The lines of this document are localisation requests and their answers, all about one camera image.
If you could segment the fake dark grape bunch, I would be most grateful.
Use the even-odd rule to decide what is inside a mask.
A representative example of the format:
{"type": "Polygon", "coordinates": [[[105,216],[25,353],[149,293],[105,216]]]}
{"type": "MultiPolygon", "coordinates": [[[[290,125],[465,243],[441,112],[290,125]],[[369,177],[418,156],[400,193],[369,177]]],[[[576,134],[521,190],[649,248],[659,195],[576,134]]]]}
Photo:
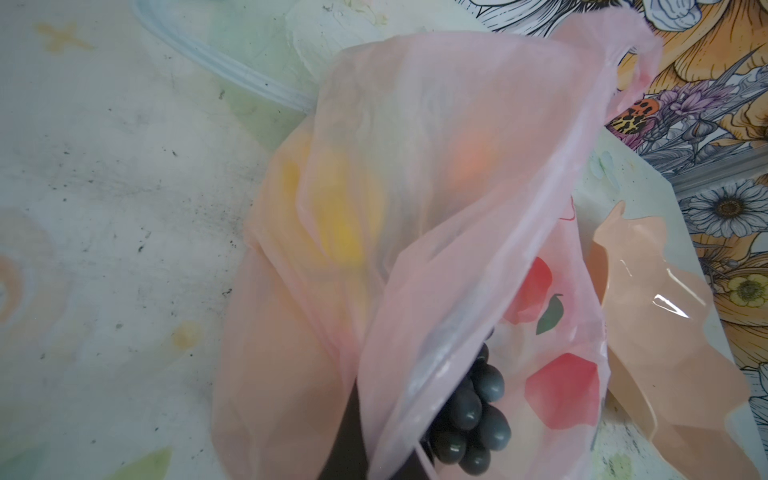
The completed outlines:
{"type": "Polygon", "coordinates": [[[511,440],[507,417],[495,405],[505,394],[501,371],[481,345],[471,366],[422,437],[432,464],[457,465],[470,476],[485,474],[492,454],[511,440]]]}

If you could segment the pink printed plastic bag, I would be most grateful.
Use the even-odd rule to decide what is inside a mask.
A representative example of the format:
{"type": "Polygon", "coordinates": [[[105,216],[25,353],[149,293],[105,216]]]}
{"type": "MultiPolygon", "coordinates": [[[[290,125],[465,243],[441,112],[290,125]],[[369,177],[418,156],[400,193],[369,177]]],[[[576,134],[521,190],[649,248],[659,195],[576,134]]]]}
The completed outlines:
{"type": "Polygon", "coordinates": [[[392,479],[482,344],[512,438],[490,479],[585,479],[610,376],[572,193],[608,121],[658,70],[642,14],[574,13],[544,37],[435,31],[334,55],[272,156],[244,225],[212,442],[230,479],[317,479],[358,387],[366,479],[392,479]],[[487,130],[500,162],[451,192],[450,154],[487,130]],[[321,152],[366,164],[388,204],[366,263],[311,262],[321,152]]]}

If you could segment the fake orange tangerine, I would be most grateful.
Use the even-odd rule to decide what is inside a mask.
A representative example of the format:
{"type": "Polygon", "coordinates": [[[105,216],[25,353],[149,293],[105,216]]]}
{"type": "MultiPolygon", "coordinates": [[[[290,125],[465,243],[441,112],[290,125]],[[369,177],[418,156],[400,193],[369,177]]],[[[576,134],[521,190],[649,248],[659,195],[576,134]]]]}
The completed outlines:
{"type": "Polygon", "coordinates": [[[466,130],[454,141],[447,173],[451,192],[486,186],[500,162],[500,147],[487,130],[466,130]]]}

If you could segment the right aluminium corner post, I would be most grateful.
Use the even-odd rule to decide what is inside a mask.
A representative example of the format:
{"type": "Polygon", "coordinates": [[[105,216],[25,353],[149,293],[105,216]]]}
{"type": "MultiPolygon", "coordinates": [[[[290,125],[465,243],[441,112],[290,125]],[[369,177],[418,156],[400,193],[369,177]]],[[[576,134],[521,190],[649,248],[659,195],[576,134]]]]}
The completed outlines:
{"type": "Polygon", "coordinates": [[[699,165],[668,178],[678,199],[767,173],[767,146],[743,151],[726,160],[699,165]]]}

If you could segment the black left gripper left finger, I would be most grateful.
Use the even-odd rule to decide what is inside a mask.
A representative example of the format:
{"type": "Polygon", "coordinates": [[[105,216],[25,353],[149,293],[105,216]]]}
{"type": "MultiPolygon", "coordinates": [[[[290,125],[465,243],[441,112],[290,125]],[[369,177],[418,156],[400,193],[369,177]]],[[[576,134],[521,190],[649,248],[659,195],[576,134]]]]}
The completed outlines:
{"type": "Polygon", "coordinates": [[[318,480],[365,480],[368,460],[363,442],[360,401],[354,385],[334,444],[318,480]]]}

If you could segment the fake yellow lemon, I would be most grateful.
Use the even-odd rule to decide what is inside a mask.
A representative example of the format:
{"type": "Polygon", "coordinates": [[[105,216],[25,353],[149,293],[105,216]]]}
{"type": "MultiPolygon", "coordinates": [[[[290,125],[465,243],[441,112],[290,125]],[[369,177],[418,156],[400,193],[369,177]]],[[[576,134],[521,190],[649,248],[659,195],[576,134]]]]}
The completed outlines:
{"type": "Polygon", "coordinates": [[[364,238],[373,243],[381,234],[388,199],[379,179],[366,164],[346,152],[329,148],[321,152],[316,179],[321,182],[310,201],[320,244],[307,233],[309,260],[329,258],[342,268],[366,263],[364,238]]]}

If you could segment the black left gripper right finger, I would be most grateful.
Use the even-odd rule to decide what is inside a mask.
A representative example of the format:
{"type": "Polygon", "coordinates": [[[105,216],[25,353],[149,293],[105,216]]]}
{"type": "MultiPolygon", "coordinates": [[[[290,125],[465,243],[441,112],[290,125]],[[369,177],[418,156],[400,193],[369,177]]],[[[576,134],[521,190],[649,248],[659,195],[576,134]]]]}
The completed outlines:
{"type": "Polygon", "coordinates": [[[393,480],[430,480],[432,458],[424,446],[414,449],[408,459],[392,476],[393,480]]]}

